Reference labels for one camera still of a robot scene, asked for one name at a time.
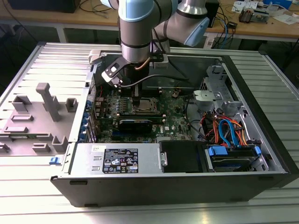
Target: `motherboard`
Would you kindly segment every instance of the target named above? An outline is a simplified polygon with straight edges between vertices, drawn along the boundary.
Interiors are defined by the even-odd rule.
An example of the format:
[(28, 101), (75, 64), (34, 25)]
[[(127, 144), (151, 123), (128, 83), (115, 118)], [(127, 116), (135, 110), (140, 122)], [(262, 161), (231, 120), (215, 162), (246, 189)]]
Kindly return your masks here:
[(118, 91), (103, 91), (96, 98), (98, 143), (161, 140), (191, 140), (185, 120), (184, 96), (179, 90), (158, 90), (155, 97), (143, 97), (138, 106)]

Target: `aluminum extrusion table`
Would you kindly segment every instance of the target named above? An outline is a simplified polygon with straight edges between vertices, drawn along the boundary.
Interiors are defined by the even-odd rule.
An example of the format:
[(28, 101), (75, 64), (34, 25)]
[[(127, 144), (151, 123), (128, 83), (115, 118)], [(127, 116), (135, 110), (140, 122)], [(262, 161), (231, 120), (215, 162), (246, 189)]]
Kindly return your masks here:
[[(90, 69), (92, 49), (114, 45), (47, 43), (37, 46), (0, 98), (0, 128), (14, 107), (16, 94), (42, 100), (34, 91), (49, 82), (59, 99), (80, 100)], [(299, 92), (274, 62), (255, 51), (178, 49), (229, 55), (258, 103), (299, 165)], [(136, 207), (76, 208), (48, 180), (61, 166), (50, 166), (51, 156), (0, 157), (0, 222), (5, 223), (173, 223), (269, 224), (299, 222), (299, 180), (282, 189), (270, 189), (249, 202), (179, 204)]]

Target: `white table leg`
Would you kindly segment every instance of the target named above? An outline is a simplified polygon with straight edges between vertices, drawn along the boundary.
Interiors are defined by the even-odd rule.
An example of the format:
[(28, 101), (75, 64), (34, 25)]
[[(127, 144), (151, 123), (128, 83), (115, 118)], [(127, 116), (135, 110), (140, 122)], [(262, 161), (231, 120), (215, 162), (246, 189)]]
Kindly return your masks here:
[(57, 30), (57, 33), (58, 33), (59, 41), (61, 43), (67, 43), (68, 40), (67, 40), (67, 36), (64, 32), (64, 27), (63, 26), (56, 26), (56, 30)]
[(218, 33), (207, 33), (206, 34), (206, 42), (204, 45), (204, 49), (211, 49), (214, 43), (214, 39), (217, 37)]

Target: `paper on table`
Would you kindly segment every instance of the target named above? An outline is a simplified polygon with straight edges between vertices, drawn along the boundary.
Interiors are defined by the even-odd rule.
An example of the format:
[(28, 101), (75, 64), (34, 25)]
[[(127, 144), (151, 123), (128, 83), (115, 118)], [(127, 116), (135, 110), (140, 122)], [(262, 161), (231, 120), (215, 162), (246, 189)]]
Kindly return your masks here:
[(278, 21), (281, 21), (281, 22), (283, 22), (285, 24), (288, 24), (288, 25), (291, 25), (293, 23), (299, 22), (298, 18), (289, 16), (289, 15), (286, 15), (286, 14), (279, 15), (279, 16), (276, 16), (276, 17), (273, 17), (273, 18), (276, 19), (276, 20), (278, 20)]
[(257, 1), (252, 1), (252, 2), (235, 1), (234, 6), (232, 8), (232, 12), (241, 13), (244, 7), (256, 9), (257, 3), (258, 3)]

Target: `power supply label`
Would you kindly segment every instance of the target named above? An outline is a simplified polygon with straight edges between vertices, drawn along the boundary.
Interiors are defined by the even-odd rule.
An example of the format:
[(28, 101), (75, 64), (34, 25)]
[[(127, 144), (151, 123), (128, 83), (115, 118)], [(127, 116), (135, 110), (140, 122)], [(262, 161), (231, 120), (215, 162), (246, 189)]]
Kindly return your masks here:
[(103, 161), (104, 174), (138, 173), (138, 149), (105, 149)]

